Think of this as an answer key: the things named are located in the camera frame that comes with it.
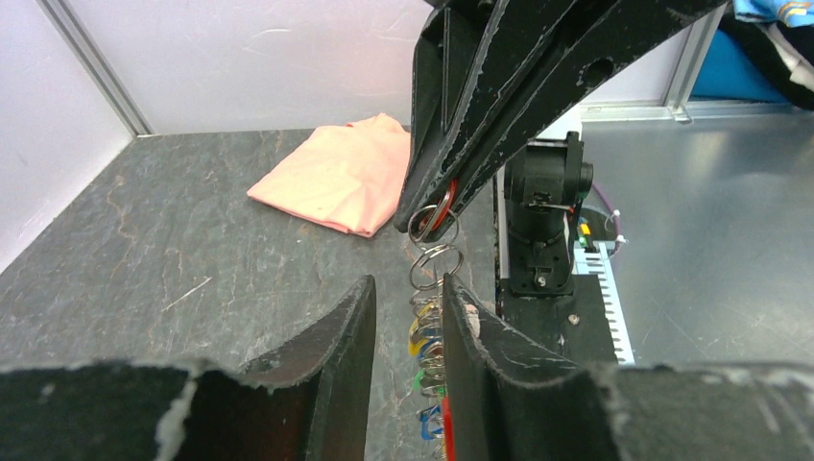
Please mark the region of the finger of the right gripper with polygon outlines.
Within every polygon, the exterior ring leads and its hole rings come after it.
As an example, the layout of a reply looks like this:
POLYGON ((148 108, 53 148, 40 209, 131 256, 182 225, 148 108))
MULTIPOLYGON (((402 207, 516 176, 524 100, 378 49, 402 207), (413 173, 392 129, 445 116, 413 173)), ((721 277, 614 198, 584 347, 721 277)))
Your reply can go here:
POLYGON ((464 209, 495 171, 592 90, 607 1, 437 1, 416 44, 411 154, 395 227, 452 180, 464 209))
POLYGON ((419 202, 463 211, 499 167, 714 1, 434 1, 419 34, 419 202))

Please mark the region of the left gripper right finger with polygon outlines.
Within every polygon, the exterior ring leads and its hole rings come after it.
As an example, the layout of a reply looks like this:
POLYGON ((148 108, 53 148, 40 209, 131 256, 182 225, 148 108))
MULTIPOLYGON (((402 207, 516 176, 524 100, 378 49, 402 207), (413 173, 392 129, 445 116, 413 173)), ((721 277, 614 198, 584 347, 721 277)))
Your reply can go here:
POLYGON ((458 460, 809 460, 813 369, 783 362, 579 364, 443 283, 458 460))

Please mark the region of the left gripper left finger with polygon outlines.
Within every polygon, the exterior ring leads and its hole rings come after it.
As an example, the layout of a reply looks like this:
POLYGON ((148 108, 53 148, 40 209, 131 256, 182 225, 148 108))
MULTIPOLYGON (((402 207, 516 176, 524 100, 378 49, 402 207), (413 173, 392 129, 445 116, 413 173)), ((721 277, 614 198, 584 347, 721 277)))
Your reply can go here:
POLYGON ((1 367, 5 460, 360 460, 376 286, 231 370, 204 358, 1 367))

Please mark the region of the steel key holder red handle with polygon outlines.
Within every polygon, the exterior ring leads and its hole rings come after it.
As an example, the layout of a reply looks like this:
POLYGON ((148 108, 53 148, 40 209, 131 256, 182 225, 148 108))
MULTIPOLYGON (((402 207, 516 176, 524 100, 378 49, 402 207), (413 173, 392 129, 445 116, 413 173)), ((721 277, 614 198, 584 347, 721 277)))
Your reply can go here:
POLYGON ((419 307, 423 304, 435 302, 441 308, 437 338, 422 347, 418 356, 412 356, 418 363, 419 371, 424 370, 423 387, 419 390, 419 393, 428 400, 426 407, 435 404, 442 406, 443 437, 438 440, 426 441, 434 445, 432 448, 432 458, 434 460, 452 460, 454 458, 444 362, 443 276, 447 273, 456 273, 462 264, 463 256, 453 245, 440 244, 423 250, 419 258, 411 266, 409 273, 409 281, 414 288, 414 293, 410 298, 413 321, 419 307))

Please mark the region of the red key tag with ring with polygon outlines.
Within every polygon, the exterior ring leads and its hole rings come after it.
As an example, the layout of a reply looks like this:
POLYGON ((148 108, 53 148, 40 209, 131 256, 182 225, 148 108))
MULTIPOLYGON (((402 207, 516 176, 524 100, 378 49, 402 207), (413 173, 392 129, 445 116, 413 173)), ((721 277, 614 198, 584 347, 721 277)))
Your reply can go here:
POLYGON ((407 235, 418 248, 427 248, 442 239, 445 222, 451 215, 458 188, 457 182, 452 180, 436 203, 420 208, 410 217, 407 235))

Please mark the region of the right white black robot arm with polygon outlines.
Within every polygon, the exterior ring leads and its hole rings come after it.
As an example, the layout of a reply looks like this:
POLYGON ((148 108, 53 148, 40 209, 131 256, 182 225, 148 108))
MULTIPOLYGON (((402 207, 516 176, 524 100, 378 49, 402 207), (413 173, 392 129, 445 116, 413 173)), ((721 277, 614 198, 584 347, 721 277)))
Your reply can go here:
POLYGON ((435 1, 413 56, 411 154, 399 231, 439 239, 500 168, 517 181, 509 226, 544 289, 569 292, 592 170, 527 146, 596 88, 717 8, 714 1, 435 1))

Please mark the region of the blue key tag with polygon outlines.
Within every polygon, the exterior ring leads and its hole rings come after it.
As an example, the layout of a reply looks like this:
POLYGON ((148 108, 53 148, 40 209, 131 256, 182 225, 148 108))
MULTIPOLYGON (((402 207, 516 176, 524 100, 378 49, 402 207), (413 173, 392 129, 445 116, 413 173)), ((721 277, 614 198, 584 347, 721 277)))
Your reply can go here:
POLYGON ((442 439, 443 429, 443 414, 442 406, 435 404, 428 406, 418 412, 418 419, 420 423, 420 437, 424 441, 432 441, 442 439))

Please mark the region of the green key tag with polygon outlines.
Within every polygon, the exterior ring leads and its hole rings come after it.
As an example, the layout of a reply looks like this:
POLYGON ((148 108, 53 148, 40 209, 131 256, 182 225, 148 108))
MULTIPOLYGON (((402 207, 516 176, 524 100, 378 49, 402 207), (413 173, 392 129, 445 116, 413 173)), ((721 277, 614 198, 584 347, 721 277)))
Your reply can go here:
POLYGON ((413 391, 419 391, 423 387, 422 384, 423 379, 424 379, 424 370, 421 370, 417 372, 416 375, 414 376, 411 389, 413 391))

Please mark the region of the pink folded cloth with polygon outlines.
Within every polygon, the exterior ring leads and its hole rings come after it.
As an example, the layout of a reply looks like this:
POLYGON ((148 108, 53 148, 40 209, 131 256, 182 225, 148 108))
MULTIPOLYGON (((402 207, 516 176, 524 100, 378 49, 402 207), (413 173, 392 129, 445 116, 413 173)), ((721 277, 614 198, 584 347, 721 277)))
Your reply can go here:
POLYGON ((320 126, 247 196, 308 222, 370 238, 394 216, 410 142, 410 134, 385 113, 320 126))

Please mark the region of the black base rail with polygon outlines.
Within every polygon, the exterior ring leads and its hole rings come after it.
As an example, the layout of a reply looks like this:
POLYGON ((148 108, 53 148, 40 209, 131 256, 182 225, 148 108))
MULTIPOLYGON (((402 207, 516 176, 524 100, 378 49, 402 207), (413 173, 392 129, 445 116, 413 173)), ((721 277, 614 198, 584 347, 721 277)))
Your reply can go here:
POLYGON ((517 294, 507 279, 496 289, 496 310, 513 328, 577 363, 616 364, 596 276, 571 277, 574 291, 559 297, 517 294))

